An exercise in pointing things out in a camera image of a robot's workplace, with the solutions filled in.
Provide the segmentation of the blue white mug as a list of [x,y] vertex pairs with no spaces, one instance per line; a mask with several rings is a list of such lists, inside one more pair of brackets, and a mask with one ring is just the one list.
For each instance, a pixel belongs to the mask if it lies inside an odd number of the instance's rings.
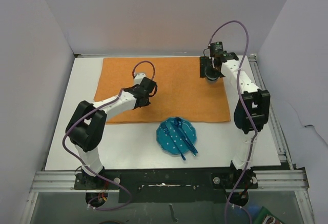
[[206,80],[210,84],[216,83],[219,78],[219,75],[206,75]]

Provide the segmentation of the orange cloth placemat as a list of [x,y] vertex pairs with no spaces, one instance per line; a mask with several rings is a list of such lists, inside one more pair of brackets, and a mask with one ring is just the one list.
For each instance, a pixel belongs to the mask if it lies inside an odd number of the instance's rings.
[[105,100],[121,88],[133,86],[133,72],[154,78],[157,93],[150,98],[149,106],[126,111],[110,119],[111,123],[161,122],[169,117],[192,122],[230,122],[223,80],[211,84],[201,78],[198,56],[104,58],[94,100]]

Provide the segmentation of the blue plastic fork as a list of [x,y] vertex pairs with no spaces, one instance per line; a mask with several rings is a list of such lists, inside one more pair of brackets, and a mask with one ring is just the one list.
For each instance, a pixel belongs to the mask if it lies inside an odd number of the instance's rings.
[[179,152],[182,159],[184,161],[186,161],[186,158],[185,158],[184,154],[181,152],[181,150],[180,150],[179,146],[177,145],[176,141],[173,139],[173,136],[170,134],[170,131],[169,131],[168,127],[166,126],[166,124],[161,124],[160,126],[163,129],[165,135],[167,135],[171,139],[171,141],[174,144],[174,148],[177,149],[177,151]]

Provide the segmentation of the blue plastic spoon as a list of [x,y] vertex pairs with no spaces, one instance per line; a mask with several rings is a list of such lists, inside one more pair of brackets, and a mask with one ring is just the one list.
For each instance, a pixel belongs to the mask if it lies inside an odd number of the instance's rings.
[[194,156],[197,155],[198,151],[196,150],[196,148],[194,147],[194,145],[191,143],[191,141],[189,140],[185,130],[182,128],[182,120],[179,117],[174,118],[173,120],[173,124],[176,128],[177,133],[179,134],[179,136],[182,138],[182,140],[185,142],[185,144],[187,145],[187,147],[189,148],[189,150],[192,152],[192,154]]

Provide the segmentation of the blue plastic knife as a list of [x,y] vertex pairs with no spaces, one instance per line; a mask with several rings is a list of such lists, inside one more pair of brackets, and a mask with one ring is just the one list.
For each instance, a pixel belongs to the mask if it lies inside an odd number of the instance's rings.
[[189,148],[189,150],[192,152],[194,156],[198,153],[198,151],[195,149],[194,145],[188,140],[186,137],[186,134],[182,132],[179,128],[176,129],[177,133],[181,137],[181,139],[185,142],[186,146]]

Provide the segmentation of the blue polka dot plate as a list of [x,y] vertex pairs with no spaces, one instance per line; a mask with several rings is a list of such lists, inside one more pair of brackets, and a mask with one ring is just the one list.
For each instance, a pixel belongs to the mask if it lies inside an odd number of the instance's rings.
[[[173,139],[176,141],[177,145],[179,146],[181,152],[185,155],[187,152],[191,152],[189,150],[189,148],[186,146],[185,142],[181,139],[181,137],[179,136],[179,134],[176,131],[176,128],[173,124],[173,120],[175,117],[170,117],[168,119],[166,119],[165,121],[161,122],[161,124],[166,124],[166,126],[168,127],[170,134],[173,136]],[[191,143],[194,145],[195,147],[195,143],[197,141],[197,136],[196,136],[196,130],[194,128],[194,126],[186,119],[181,118],[182,120],[182,128],[185,130],[189,140],[191,141]],[[171,154],[171,155],[178,155],[180,156],[179,152],[177,151],[177,149],[174,148],[174,144],[171,141],[171,139],[165,135],[163,129],[161,128],[161,126],[158,126],[158,128],[156,129],[156,141],[159,144],[159,146],[167,153]]]

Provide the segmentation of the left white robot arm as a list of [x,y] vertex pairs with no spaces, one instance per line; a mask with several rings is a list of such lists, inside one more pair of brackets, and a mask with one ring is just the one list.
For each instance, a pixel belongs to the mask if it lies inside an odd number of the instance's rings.
[[140,74],[133,86],[120,89],[115,96],[78,104],[65,129],[63,147],[81,162],[82,171],[87,174],[86,183],[92,188],[100,188],[105,180],[98,145],[106,122],[126,111],[148,106],[156,92],[157,83]]

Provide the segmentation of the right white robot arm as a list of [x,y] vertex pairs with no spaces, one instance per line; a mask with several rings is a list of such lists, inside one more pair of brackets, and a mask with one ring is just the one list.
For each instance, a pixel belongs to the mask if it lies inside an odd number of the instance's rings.
[[233,52],[223,49],[222,42],[208,44],[209,56],[200,57],[200,77],[213,83],[225,78],[236,88],[238,103],[233,120],[244,140],[237,146],[232,159],[235,171],[228,175],[231,186],[239,188],[247,180],[242,170],[253,166],[253,154],[257,135],[269,120],[270,93],[258,87],[242,68],[242,63]]

